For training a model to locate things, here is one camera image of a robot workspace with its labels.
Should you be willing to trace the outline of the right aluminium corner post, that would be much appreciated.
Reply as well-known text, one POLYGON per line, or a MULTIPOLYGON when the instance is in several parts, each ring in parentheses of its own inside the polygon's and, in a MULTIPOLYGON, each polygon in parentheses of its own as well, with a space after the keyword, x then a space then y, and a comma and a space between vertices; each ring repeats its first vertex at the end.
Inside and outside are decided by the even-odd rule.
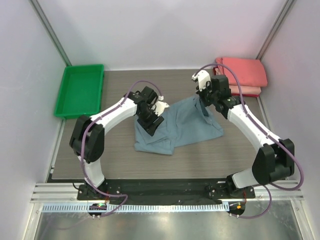
POLYGON ((262 60, 263 57, 265 56, 268 48, 270 47, 270 45, 272 44, 273 40, 275 39, 275 37, 277 36, 277 33, 279 32, 279 30, 281 29, 282 25, 284 24, 286 18, 288 17, 288 15, 290 14, 292 8, 294 7, 295 3, 297 1, 296 0, 286 0, 284 2, 284 5, 282 6, 279 14, 277 15, 270 31, 268 32, 257 56, 256 59, 257 60, 262 60))

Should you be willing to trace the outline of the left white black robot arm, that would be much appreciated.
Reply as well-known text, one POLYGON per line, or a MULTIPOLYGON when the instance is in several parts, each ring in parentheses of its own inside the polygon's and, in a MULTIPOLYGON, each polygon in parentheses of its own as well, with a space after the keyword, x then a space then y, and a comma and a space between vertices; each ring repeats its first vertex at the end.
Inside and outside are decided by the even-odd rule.
POLYGON ((84 174, 85 186, 95 200, 109 196, 102 172, 101 156, 105 136, 122 121, 137 116, 137 122, 150 136, 164 121, 162 114, 169 108, 164 97, 150 87, 142 91, 128 91, 116 104, 92 116, 80 116, 74 126, 69 145, 77 155, 84 174))

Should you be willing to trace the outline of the top coral folded shirt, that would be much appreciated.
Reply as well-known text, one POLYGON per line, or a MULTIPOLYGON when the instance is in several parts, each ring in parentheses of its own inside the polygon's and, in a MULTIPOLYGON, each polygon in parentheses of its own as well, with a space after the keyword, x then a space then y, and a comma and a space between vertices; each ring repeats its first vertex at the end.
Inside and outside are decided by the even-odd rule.
POLYGON ((231 69, 241 86, 266 87, 268 85, 265 68, 258 59, 217 57, 215 62, 231 69))

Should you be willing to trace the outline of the aluminium corner post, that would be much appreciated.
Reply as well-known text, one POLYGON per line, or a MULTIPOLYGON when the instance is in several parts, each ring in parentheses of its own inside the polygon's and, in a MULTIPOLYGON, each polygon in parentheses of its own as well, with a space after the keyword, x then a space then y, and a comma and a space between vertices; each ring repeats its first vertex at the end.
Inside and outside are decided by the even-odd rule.
POLYGON ((282 25, 284 24, 286 18, 288 17, 288 15, 290 14, 292 8, 294 7, 295 3, 297 1, 296 0, 286 0, 284 2, 284 5, 282 6, 279 14, 277 15, 270 31, 268 32, 257 56, 256 59, 257 60, 262 60, 263 57, 265 56, 268 48, 270 47, 270 45, 272 44, 273 40, 275 39, 275 37, 277 36, 277 33, 279 32, 279 30, 281 29, 282 25))
POLYGON ((29 3, 31 4, 32 8, 34 9, 37 17, 41 21, 46 33, 48 34, 49 38, 51 39, 53 45, 55 46, 57 52, 59 53, 60 57, 62 58, 63 62, 66 66, 71 66, 72 63, 64 50, 58 36, 56 35, 49 19, 47 18, 43 8, 41 7, 38 0, 29 0, 29 3))

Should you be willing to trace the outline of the aluminium rail frame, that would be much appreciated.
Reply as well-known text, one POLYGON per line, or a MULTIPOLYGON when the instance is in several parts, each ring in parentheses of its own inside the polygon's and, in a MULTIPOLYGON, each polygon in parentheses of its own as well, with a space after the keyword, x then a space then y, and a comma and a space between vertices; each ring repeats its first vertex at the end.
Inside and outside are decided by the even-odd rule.
POLYGON ((38 183, 31 202, 107 202, 127 205, 206 205, 226 201, 302 200, 301 190, 285 191, 272 185, 230 191, 221 179, 110 179, 106 193, 96 193, 83 183, 38 183))

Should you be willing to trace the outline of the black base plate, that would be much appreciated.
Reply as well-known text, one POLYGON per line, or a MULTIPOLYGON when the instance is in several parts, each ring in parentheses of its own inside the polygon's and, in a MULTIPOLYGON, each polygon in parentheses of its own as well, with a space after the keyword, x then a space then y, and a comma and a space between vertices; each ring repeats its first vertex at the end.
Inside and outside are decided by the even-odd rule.
POLYGON ((128 195, 124 205, 199 206, 239 199, 240 214, 246 201, 256 197, 252 186, 236 190, 225 178, 106 179, 98 189, 113 196, 128 195))

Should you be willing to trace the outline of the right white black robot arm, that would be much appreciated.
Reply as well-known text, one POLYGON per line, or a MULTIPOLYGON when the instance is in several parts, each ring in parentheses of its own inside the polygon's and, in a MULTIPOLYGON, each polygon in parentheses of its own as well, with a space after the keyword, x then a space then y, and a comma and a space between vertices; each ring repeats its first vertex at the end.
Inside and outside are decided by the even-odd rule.
POLYGON ((229 197, 237 198, 248 187, 267 185, 293 175, 295 163, 290 157, 295 151, 293 142, 269 131, 242 97, 233 96, 225 75, 210 76, 202 70, 194 74, 192 80, 198 84, 196 94, 200 101, 206 107, 214 106, 244 134, 256 151, 250 168, 226 177, 225 191, 229 197))

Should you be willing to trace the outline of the left aluminium corner post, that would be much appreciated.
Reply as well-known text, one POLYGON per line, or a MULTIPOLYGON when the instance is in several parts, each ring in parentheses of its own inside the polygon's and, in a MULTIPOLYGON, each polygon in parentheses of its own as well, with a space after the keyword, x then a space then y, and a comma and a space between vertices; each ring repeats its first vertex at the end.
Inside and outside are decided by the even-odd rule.
POLYGON ((51 39, 53 45, 55 46, 57 52, 59 53, 60 57, 62 58, 63 62, 66 66, 71 66, 72 63, 64 50, 58 36, 56 35, 49 19, 47 18, 43 8, 41 7, 38 0, 29 0, 29 3, 31 4, 32 8, 34 9, 37 17, 41 21, 46 33, 48 34, 49 38, 51 39))

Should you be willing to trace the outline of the green plastic tray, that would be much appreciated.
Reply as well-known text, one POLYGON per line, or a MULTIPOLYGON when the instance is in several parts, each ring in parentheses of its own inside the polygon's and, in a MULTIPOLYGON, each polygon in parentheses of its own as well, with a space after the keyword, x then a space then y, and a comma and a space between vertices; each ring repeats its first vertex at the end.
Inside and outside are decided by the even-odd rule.
POLYGON ((64 69, 54 116, 76 119, 91 116, 101 110, 104 85, 104 65, 76 65, 64 69))

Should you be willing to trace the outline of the blue grey t shirt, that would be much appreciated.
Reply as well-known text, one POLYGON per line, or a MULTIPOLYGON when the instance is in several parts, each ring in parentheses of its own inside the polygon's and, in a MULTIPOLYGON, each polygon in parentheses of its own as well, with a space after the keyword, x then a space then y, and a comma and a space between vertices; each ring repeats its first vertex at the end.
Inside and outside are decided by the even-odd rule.
POLYGON ((177 147, 213 140, 224 135, 212 111, 197 96, 172 104, 162 115, 164 121, 149 135, 134 122, 135 144, 138 152, 173 155, 177 147))

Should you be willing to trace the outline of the light pink folded shirt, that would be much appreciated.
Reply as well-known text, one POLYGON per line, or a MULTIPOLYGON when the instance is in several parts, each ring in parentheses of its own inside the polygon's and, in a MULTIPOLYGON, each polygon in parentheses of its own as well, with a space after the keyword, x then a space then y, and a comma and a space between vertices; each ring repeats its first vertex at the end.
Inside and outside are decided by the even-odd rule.
MULTIPOLYGON (((229 88, 231 90, 232 95, 239 95, 240 91, 237 85, 237 82, 234 76, 229 72, 220 71, 217 67, 212 70, 214 75, 226 75, 229 82, 229 88)), ((239 83, 241 86, 241 92, 244 96, 249 97, 257 97, 261 93, 261 87, 265 86, 264 81, 260 81, 257 78, 250 77, 248 79, 244 79, 243 77, 239 78, 239 83)))

